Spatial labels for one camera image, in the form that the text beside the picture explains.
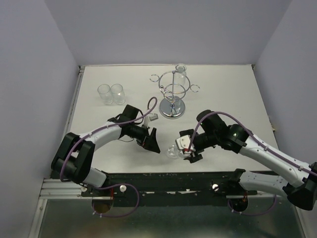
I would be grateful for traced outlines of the clear wine glass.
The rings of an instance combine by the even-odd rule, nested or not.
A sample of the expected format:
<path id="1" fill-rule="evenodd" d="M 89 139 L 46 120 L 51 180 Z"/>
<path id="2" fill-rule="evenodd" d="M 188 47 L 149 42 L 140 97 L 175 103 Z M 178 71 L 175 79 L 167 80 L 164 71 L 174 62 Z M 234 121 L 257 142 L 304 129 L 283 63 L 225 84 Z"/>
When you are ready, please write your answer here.
<path id="1" fill-rule="evenodd" d="M 112 92 L 108 84 L 102 84 L 97 88 L 98 94 L 105 105 L 113 103 Z"/>
<path id="2" fill-rule="evenodd" d="M 178 149 L 176 144 L 171 145 L 167 151 L 166 156 L 170 159 L 176 160 L 176 159 L 184 159 L 185 156 L 181 150 Z"/>
<path id="3" fill-rule="evenodd" d="M 117 105 L 123 105 L 125 103 L 125 93 L 123 86 L 120 84 L 114 84 L 111 86 L 110 90 L 113 96 L 113 101 Z"/>
<path id="4" fill-rule="evenodd" d="M 175 67 L 175 75 L 174 75 L 174 82 L 178 85 L 184 86 L 186 83 L 186 65 L 179 63 Z"/>

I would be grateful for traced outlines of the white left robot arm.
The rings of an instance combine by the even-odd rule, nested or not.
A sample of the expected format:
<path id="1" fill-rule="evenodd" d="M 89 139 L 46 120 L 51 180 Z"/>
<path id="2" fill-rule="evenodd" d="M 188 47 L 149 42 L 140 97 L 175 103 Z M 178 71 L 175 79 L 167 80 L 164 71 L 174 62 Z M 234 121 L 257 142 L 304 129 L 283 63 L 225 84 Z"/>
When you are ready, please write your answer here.
<path id="1" fill-rule="evenodd" d="M 89 184 L 99 196 L 109 192 L 110 184 L 106 181 L 106 174 L 92 168 L 94 152 L 104 145 L 118 140 L 124 136 L 136 140 L 137 144 L 145 150 L 160 153 L 156 138 L 156 128 L 149 132 L 147 125 L 140 126 L 136 123 L 147 117 L 154 108 L 137 117 L 140 110 L 134 106 L 126 105 L 124 111 L 116 117 L 91 131 L 81 135 L 67 133 L 51 163 L 51 170 L 59 174 L 61 181 L 72 181 L 76 184 Z"/>

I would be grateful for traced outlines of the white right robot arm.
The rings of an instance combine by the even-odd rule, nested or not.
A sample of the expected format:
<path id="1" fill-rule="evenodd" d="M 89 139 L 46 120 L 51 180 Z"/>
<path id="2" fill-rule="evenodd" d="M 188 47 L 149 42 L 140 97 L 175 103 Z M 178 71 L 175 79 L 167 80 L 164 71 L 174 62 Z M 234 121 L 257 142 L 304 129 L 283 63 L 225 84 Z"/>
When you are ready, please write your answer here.
<path id="1" fill-rule="evenodd" d="M 276 174 L 238 170 L 238 176 L 228 181 L 231 193 L 263 191 L 285 197 L 294 206 L 311 211 L 317 200 L 317 164 L 300 161 L 270 146 L 237 119 L 227 125 L 221 115 L 222 112 L 205 110 L 196 117 L 196 128 L 179 133 L 175 143 L 184 159 L 190 163 L 199 161 L 206 148 L 215 146 L 251 158 Z M 204 133 L 198 134 L 199 127 Z"/>

